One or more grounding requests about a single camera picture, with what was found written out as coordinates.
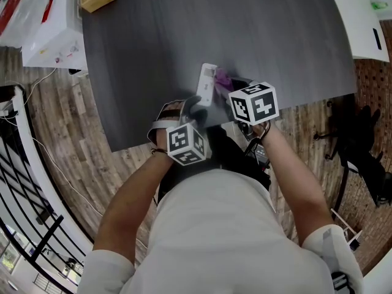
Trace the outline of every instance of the white sleeve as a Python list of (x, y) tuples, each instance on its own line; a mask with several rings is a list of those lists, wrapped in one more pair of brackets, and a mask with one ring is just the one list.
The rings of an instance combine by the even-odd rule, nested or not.
[(111, 251), (87, 255), (78, 294), (119, 294), (134, 275), (135, 267), (124, 256)]
[(363, 276), (343, 229), (338, 225), (326, 225), (311, 233), (302, 245), (317, 254), (332, 273), (341, 272), (347, 276), (355, 294), (363, 294)]

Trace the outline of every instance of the black chair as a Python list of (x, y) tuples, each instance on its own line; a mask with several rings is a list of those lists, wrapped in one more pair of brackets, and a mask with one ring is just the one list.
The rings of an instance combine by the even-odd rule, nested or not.
[(338, 153), (341, 164), (345, 168), (335, 210), (338, 210), (340, 205), (348, 171), (358, 173), (364, 179), (376, 206), (391, 204), (392, 174), (385, 172), (380, 163), (383, 153), (381, 152), (376, 158), (369, 153), (374, 144), (374, 127), (380, 118), (380, 110), (371, 115), (370, 107), (365, 106), (357, 116), (341, 118), (336, 116), (334, 105), (331, 106), (333, 108), (332, 118), (337, 129), (333, 133), (322, 136), (315, 134), (314, 139), (337, 137), (332, 154), (325, 156), (326, 160), (332, 160)]

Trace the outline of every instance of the white t-shirt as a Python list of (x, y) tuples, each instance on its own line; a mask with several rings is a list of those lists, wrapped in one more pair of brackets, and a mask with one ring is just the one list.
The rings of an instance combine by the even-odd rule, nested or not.
[(91, 252), (78, 294), (324, 294), (334, 293), (336, 271), (362, 293), (362, 274), (340, 227), (322, 227), (299, 247), (284, 235), (260, 183), (212, 170), (160, 202), (137, 270), (122, 255)]

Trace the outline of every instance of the dark gray table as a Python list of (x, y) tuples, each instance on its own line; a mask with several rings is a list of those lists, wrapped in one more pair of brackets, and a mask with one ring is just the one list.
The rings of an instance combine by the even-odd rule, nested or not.
[[(83, 14), (112, 151), (147, 142), (161, 106), (196, 92), (204, 62), (276, 87), (279, 108), (356, 91), (334, 0), (116, 0)], [(213, 105), (208, 125), (228, 121)]]

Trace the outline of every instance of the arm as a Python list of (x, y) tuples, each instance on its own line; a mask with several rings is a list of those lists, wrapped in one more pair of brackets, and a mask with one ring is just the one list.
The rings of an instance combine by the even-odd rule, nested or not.
[[(166, 130), (158, 130), (157, 144), (166, 149)], [(135, 263), (137, 230), (172, 164), (166, 154), (155, 153), (119, 188), (100, 223), (94, 251), (116, 252)]]
[[(260, 127), (255, 127), (255, 131), (260, 133)], [(282, 194), (293, 212), (298, 239), (302, 245), (316, 229), (334, 223), (322, 187), (274, 124), (271, 124), (263, 139), (263, 146)]]

